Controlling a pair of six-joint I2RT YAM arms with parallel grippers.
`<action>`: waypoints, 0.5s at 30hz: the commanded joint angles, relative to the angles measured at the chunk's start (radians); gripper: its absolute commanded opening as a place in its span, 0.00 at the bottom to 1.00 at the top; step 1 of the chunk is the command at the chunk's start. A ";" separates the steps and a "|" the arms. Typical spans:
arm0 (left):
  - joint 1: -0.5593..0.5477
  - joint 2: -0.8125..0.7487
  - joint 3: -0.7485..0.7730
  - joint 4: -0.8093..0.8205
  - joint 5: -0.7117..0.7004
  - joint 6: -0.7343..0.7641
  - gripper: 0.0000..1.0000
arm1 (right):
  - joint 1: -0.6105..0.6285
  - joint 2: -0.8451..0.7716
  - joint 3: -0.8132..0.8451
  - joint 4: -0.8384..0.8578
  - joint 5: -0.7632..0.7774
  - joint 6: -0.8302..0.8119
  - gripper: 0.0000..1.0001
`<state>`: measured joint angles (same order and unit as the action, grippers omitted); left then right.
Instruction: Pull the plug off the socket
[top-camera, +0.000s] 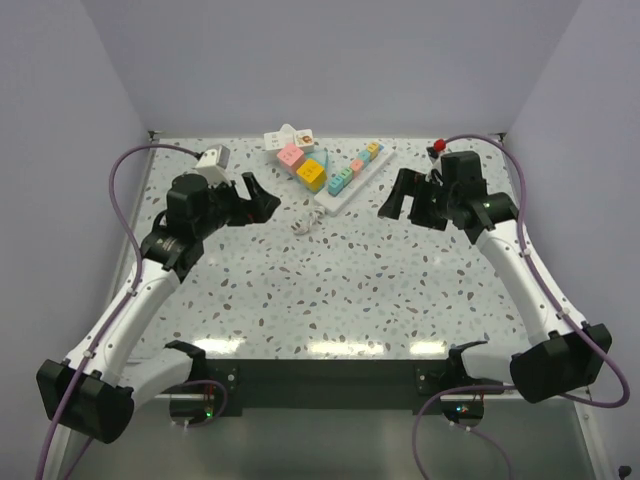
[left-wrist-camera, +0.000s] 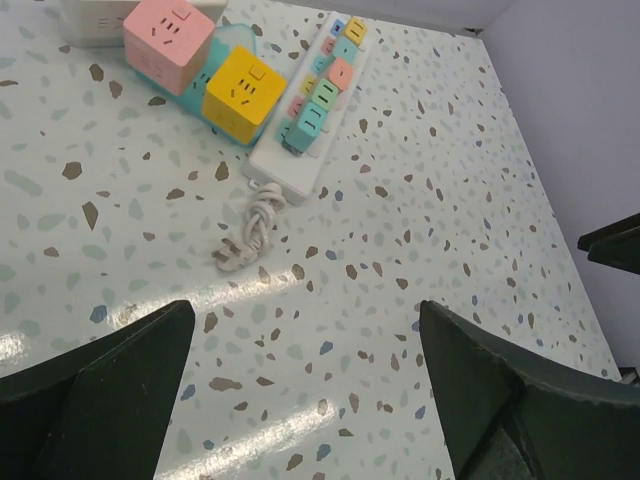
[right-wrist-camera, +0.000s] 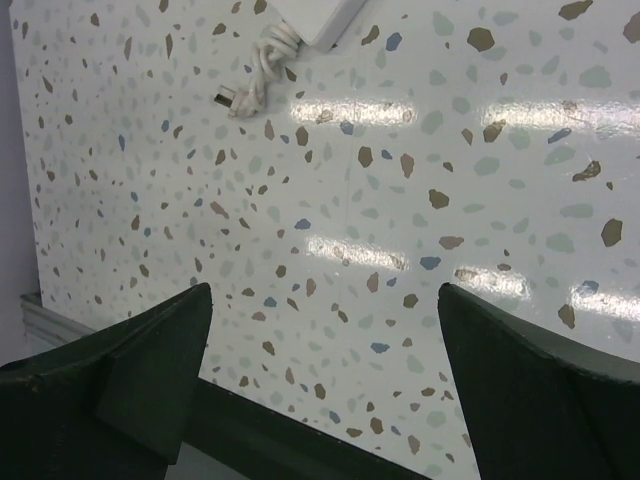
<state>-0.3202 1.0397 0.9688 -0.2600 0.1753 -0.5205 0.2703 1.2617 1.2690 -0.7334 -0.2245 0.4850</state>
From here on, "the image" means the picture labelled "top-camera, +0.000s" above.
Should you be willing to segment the white power strip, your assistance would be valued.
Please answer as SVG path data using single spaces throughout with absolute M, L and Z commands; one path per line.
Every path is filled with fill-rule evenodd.
M 322 206 L 326 214 L 338 215 L 395 156 L 396 151 L 393 148 L 384 147 L 377 159 L 367 166 L 363 173 L 355 176 L 337 195 L 331 195 L 328 188 L 325 187 L 314 196 L 315 203 Z

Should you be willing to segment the light cyan charger plug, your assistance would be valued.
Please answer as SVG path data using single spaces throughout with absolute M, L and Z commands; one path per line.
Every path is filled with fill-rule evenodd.
M 367 150 L 360 151 L 357 155 L 357 158 L 364 164 L 369 164 L 371 162 L 371 153 Z

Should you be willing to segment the salmon pink charger plug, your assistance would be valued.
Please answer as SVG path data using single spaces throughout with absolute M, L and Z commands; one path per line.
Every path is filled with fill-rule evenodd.
M 361 159 L 354 159 L 350 164 L 350 169 L 355 176 L 358 176 L 364 167 L 365 164 Z

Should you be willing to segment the yellow charger plug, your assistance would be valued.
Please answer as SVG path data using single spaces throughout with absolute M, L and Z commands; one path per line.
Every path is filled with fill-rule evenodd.
M 366 150 L 369 152 L 372 158 L 375 158 L 383 150 L 383 146 L 377 142 L 371 142 L 367 145 Z

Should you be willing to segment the green charger plug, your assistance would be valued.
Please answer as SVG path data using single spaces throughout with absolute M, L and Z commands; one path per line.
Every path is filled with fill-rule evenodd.
M 351 168 L 346 167 L 339 172 L 339 178 L 342 181 L 342 185 L 346 187 L 349 185 L 353 179 L 354 172 Z

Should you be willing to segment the teal blue charger plug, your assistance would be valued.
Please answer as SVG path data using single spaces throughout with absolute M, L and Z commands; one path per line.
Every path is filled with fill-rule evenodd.
M 328 184 L 327 190 L 332 197 L 338 196 L 344 189 L 344 182 L 341 178 L 334 177 Z

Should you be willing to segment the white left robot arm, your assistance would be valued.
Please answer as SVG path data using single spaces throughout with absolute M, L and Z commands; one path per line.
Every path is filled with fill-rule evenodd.
M 165 390 L 196 392 L 208 371 L 203 349 L 169 342 L 154 359 L 132 369 L 129 356 L 155 313 L 204 255 L 205 240 L 218 229 L 263 224 L 281 201 L 250 172 L 215 187 L 198 174 L 176 177 L 166 208 L 144 238 L 136 263 L 112 303 L 61 362 L 45 361 L 36 381 L 49 420 L 97 441 L 115 441 L 134 411 Z

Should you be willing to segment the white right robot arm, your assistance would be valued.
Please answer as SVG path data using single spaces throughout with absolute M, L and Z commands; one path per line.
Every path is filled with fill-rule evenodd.
M 398 219 L 411 198 L 412 224 L 439 231 L 453 224 L 464 231 L 507 289 L 530 343 L 523 352 L 488 341 L 452 347 L 442 385 L 466 393 L 483 382 L 512 384 L 531 403 L 591 385 L 603 365 L 597 352 L 612 344 L 608 329 L 589 324 L 544 265 L 531 271 L 528 263 L 538 254 L 518 228 L 519 211 L 508 194 L 489 193 L 478 154 L 440 160 L 440 169 L 428 174 L 400 169 L 378 214 Z

